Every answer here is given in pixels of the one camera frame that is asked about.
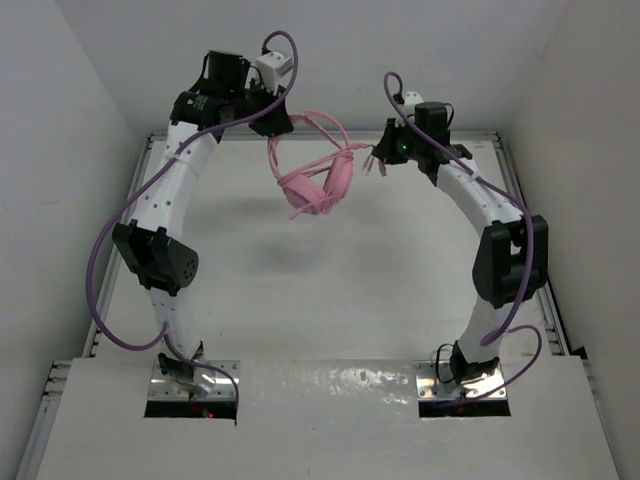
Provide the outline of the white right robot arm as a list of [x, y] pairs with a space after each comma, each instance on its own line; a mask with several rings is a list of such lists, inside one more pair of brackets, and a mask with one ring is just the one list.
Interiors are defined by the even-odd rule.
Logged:
[[520, 306], [546, 285], [549, 226], [487, 180], [464, 145], [452, 143], [452, 106], [414, 92], [391, 103], [397, 116], [387, 120], [373, 157], [383, 167], [415, 162], [479, 236], [472, 266], [476, 303], [449, 362], [453, 382], [476, 380], [495, 371], [502, 336]]

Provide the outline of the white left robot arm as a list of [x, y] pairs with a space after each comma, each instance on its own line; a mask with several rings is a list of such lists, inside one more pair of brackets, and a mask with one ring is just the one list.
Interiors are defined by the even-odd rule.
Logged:
[[225, 130], [246, 124], [266, 138], [292, 131], [285, 98], [297, 73], [297, 53], [264, 48], [250, 61], [208, 52], [198, 79], [173, 104], [163, 163], [135, 193], [131, 219], [113, 226], [112, 240], [154, 310], [165, 346], [160, 369], [182, 389], [202, 389], [226, 374], [205, 362], [189, 306], [199, 267], [198, 253], [181, 240], [191, 197]]

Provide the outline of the white front cover board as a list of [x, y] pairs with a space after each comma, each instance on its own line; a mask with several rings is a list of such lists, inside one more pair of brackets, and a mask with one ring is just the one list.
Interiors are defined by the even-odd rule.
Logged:
[[149, 368], [72, 364], [42, 479], [613, 479], [579, 360], [541, 360], [506, 417], [419, 415], [409, 362], [252, 362], [236, 420], [148, 418]]

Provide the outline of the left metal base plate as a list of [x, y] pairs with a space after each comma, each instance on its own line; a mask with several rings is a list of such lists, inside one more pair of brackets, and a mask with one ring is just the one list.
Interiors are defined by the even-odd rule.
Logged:
[[164, 371], [155, 361], [147, 397], [149, 400], [178, 401], [193, 396], [200, 401], [236, 400], [232, 381], [222, 373], [212, 369], [196, 368], [193, 379], [185, 376], [175, 379], [169, 371]]

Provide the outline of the pink headphones with cable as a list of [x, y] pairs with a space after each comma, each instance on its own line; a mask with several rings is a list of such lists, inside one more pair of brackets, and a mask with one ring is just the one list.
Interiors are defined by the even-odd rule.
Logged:
[[354, 153], [370, 149], [371, 143], [354, 142], [346, 129], [325, 113], [306, 110], [289, 115], [293, 124], [305, 123], [317, 130], [335, 151], [289, 173], [282, 173], [278, 147], [284, 135], [267, 142], [267, 158], [271, 172], [286, 200], [293, 208], [290, 220], [303, 215], [326, 215], [346, 196], [353, 179]]

